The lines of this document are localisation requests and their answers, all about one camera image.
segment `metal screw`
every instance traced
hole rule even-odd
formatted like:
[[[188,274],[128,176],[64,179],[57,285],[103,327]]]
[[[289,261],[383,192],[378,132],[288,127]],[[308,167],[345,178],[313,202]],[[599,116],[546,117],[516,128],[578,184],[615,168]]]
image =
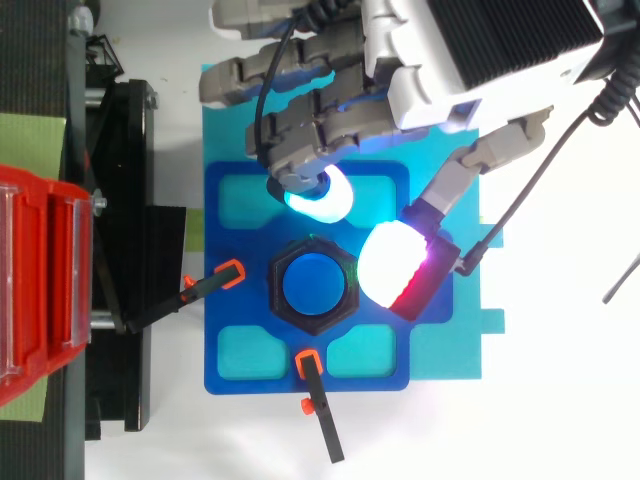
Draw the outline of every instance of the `metal screw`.
[[[68,23],[69,31],[74,35],[89,37],[93,34],[93,15],[85,5],[79,5],[73,9]]]
[[[160,106],[160,97],[158,92],[151,92],[147,95],[147,107],[151,110],[157,110]]]
[[[107,199],[102,196],[102,192],[99,188],[95,192],[93,192],[93,196],[91,197],[91,204],[93,205],[93,214],[96,217],[102,215],[102,210],[107,208]]]

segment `black metal frame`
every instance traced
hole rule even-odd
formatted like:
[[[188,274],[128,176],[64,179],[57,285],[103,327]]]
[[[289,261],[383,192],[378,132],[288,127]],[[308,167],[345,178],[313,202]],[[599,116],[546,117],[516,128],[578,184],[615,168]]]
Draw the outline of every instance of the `black metal frame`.
[[[84,183],[108,202],[95,222],[93,308],[110,311],[115,326],[93,331],[87,347],[87,440],[100,438],[101,420],[123,420],[125,431],[149,421],[151,329],[125,324],[180,289],[186,209],[150,206],[152,93],[143,80],[111,83],[87,110]]]

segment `blue tray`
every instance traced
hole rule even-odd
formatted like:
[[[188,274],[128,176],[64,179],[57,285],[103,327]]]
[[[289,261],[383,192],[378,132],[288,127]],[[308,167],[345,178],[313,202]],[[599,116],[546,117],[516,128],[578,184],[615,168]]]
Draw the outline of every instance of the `blue tray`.
[[[271,94],[266,110],[281,110],[293,96],[328,81],[289,94]],[[448,155],[471,143],[475,135],[449,136],[434,130],[421,142],[341,162],[354,186],[354,208],[346,220],[324,225],[287,209],[266,192],[264,171],[244,154],[245,129],[254,111],[255,102],[203,110],[205,270],[211,272],[230,258],[239,259],[247,269],[245,282],[206,300],[207,390],[215,394],[306,391],[293,362],[305,348],[319,351],[328,391],[400,390],[410,378],[479,378],[481,335],[503,332],[504,317],[502,311],[481,309],[477,272],[469,278],[450,276],[415,323],[379,307],[361,292],[358,312],[317,337],[271,313],[267,285],[269,260],[289,242],[309,234],[330,239],[357,256],[371,228],[395,219]],[[444,225],[463,251],[490,227],[479,224],[478,200],[475,185]],[[313,277],[297,283],[306,282],[313,282]],[[310,290],[318,292],[320,286]]]

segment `robotic hand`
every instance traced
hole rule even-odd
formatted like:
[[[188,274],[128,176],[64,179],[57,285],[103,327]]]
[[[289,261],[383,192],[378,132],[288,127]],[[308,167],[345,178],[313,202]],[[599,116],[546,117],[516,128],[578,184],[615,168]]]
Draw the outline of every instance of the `robotic hand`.
[[[367,258],[379,254],[389,235],[406,234],[406,245],[416,246],[414,259],[392,259],[384,272],[359,275],[372,299],[412,319],[452,269],[473,271],[582,122],[609,125],[628,106],[640,85],[639,16],[633,0],[218,0],[212,20],[220,31],[283,36],[253,57],[206,71],[200,98],[234,105],[260,95],[247,152],[269,172],[274,197],[310,216],[319,206],[324,213],[333,208],[316,215],[326,222],[351,208],[352,193],[332,194],[348,186],[335,166],[345,156],[415,141],[435,126],[447,133],[491,132],[454,152],[402,218],[377,227],[362,251],[359,269],[366,270]],[[289,41],[295,29],[317,35]],[[290,90],[332,71],[329,86],[262,116],[271,88]],[[556,99],[578,82],[611,73],[496,228],[460,259],[460,250],[437,232],[477,175],[542,145]],[[427,254],[429,273],[423,274]],[[398,277],[397,287],[375,292],[364,279],[380,275]],[[402,305],[409,282],[423,287],[421,298]]]

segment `black bracket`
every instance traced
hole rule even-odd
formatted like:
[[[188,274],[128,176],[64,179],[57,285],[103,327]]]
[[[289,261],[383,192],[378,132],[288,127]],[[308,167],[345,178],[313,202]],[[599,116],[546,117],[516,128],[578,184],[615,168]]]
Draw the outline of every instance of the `black bracket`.
[[[302,401],[303,411],[308,415],[315,412],[318,416],[331,463],[341,462],[344,460],[344,453],[342,452],[342,445],[340,445],[336,424],[333,421],[333,415],[331,415],[324,384],[320,377],[322,365],[319,365],[319,357],[315,351],[305,351],[298,354],[296,361],[299,361],[300,376],[303,380],[306,380],[311,395],[310,399]],[[313,405],[313,409],[308,408],[309,400]]]
[[[187,306],[201,298],[206,297],[210,293],[235,282],[238,279],[244,279],[244,272],[237,265],[230,265],[218,273],[200,280],[195,283],[189,282],[189,277],[185,279],[187,288],[178,295],[173,295],[166,300],[157,303],[147,309],[139,317],[129,320],[127,328],[131,333],[138,333],[154,324],[158,320],[163,319],[167,315],[177,312],[182,307]]]

